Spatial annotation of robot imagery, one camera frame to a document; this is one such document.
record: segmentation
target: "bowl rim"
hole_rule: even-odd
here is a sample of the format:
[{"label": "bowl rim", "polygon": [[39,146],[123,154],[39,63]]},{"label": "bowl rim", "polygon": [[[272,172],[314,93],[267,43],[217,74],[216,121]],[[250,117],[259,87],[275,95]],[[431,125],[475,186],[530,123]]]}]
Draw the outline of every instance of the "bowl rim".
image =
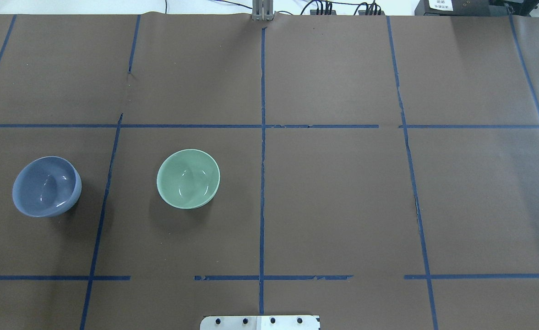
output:
[{"label": "bowl rim", "polygon": [[[75,176],[75,180],[74,180],[74,189],[72,190],[72,194],[70,194],[70,197],[68,197],[68,200],[63,204],[63,205],[68,205],[70,204],[70,201],[72,199],[74,199],[74,196],[77,195],[76,194],[76,190],[79,186],[82,185],[82,181],[80,179],[80,174],[78,173],[78,171],[76,170],[76,168],[74,167],[74,165],[72,165],[72,163],[70,163],[70,161],[68,161],[67,159],[65,159],[64,157],[59,157],[59,156],[44,156],[44,157],[40,157],[40,158],[37,158],[35,159],[34,161],[31,161],[31,163],[29,163],[28,165],[26,165],[26,167],[23,167],[23,169],[19,172],[19,174],[16,176],[15,178],[15,181],[13,182],[13,186],[12,186],[12,200],[13,200],[13,204],[15,205],[16,209],[18,209],[21,213],[23,213],[23,215],[27,215],[28,217],[33,217],[33,218],[47,218],[47,217],[53,217],[55,216],[55,212],[51,212],[49,214],[42,214],[42,215],[37,215],[37,214],[31,214],[27,211],[25,211],[24,209],[22,209],[20,206],[17,205],[17,203],[15,203],[15,200],[16,200],[16,183],[17,181],[22,178],[22,175],[23,173],[25,172],[26,169],[29,169],[29,167],[33,166],[35,163],[37,163],[38,161],[41,161],[42,159],[46,159],[46,158],[57,158],[57,159],[60,159],[62,161],[65,161],[73,170],[74,170],[74,176]],[[56,209],[63,209],[65,208],[65,206],[60,206],[60,207],[57,207]]]},{"label": "bowl rim", "polygon": [[[205,154],[206,156],[208,156],[210,159],[212,159],[212,162],[214,163],[214,165],[216,166],[217,168],[217,172],[218,172],[218,182],[217,182],[217,186],[214,188],[212,194],[210,194],[210,197],[208,199],[206,199],[204,202],[202,202],[201,204],[198,204],[196,206],[193,206],[193,207],[181,207],[181,206],[177,206],[177,205],[174,205],[171,201],[168,201],[165,197],[164,197],[164,194],[161,192],[161,189],[160,189],[160,180],[161,180],[161,176],[163,175],[162,174],[162,168],[163,168],[163,165],[165,165],[165,163],[167,163],[168,161],[170,161],[170,159],[174,156],[176,156],[177,154],[179,153],[183,153],[183,152],[199,152],[199,153],[203,153]],[[205,205],[206,203],[208,203],[209,201],[211,201],[213,199],[213,197],[217,194],[217,190],[218,190],[218,187],[221,185],[221,169],[219,168],[218,166],[218,163],[216,161],[216,159],[214,159],[212,156],[210,156],[207,152],[203,152],[202,150],[199,150],[199,149],[183,149],[183,150],[180,150],[180,151],[177,151],[171,155],[169,155],[169,157],[167,157],[163,163],[161,163],[160,165],[160,168],[158,169],[158,177],[156,178],[156,186],[158,187],[158,193],[161,197],[161,199],[163,199],[167,204],[169,205],[172,205],[173,207],[177,208],[177,209],[197,209],[198,207],[201,207],[203,205]]]}]

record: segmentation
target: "green bowl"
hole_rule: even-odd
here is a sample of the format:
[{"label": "green bowl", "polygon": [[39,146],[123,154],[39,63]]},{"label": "green bowl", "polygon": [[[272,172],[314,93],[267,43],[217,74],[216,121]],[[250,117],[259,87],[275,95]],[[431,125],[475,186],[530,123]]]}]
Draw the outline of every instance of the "green bowl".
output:
[{"label": "green bowl", "polygon": [[158,171],[158,192],[178,209],[196,209],[217,193],[221,171],[209,154],[185,149],[167,157]]}]

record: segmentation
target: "metal plate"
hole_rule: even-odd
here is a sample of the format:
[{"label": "metal plate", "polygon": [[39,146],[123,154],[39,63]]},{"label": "metal plate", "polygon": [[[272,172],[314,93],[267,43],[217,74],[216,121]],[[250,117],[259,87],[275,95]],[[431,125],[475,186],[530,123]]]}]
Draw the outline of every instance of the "metal plate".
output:
[{"label": "metal plate", "polygon": [[205,317],[200,330],[320,330],[320,317],[313,315],[255,315]]}]

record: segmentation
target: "brown table surface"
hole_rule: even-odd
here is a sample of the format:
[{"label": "brown table surface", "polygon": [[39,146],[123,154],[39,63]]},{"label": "brown table surface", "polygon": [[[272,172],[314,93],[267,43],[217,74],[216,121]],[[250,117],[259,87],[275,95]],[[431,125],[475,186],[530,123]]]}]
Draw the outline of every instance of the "brown table surface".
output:
[{"label": "brown table surface", "polygon": [[[188,211],[185,148],[222,173]],[[82,194],[28,218],[48,155]],[[539,329],[539,19],[0,15],[0,329],[261,313]]]}]

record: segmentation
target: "black cable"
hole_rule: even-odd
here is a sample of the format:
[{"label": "black cable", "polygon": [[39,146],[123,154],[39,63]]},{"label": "black cable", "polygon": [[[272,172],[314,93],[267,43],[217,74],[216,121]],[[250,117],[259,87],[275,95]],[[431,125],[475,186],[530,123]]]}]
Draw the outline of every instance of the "black cable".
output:
[{"label": "black cable", "polygon": [[377,15],[377,7],[379,7],[379,5],[376,3],[376,0],[373,0],[369,8],[369,15]]},{"label": "black cable", "polygon": [[308,8],[308,6],[312,3],[312,2],[316,2],[316,13],[318,13],[318,4],[320,4],[320,10],[322,11],[322,1],[319,1],[319,0],[312,0],[311,2],[308,2],[306,4],[306,6],[304,6],[304,8],[302,9],[300,15],[304,15],[304,11],[306,8]]},{"label": "black cable", "polygon": [[353,13],[353,16],[355,16],[357,14],[357,12],[359,12],[359,8],[361,8],[361,6],[365,5],[366,9],[365,9],[365,12],[369,10],[369,4],[366,3],[366,2],[361,2],[361,4],[359,4],[359,6],[357,6],[357,9],[355,9],[355,13]]},{"label": "black cable", "polygon": [[235,6],[241,6],[241,7],[245,7],[245,8],[248,8],[248,9],[253,9],[249,6],[245,6],[244,4],[238,4],[236,2],[231,2],[231,1],[227,1],[227,0],[209,0],[209,1],[215,1],[215,2],[226,2],[227,4],[232,4],[232,5],[235,5]]},{"label": "black cable", "polygon": [[336,2],[336,1],[330,1],[333,4],[337,5],[349,5],[349,6],[358,6],[359,4],[349,4],[348,2]]}]

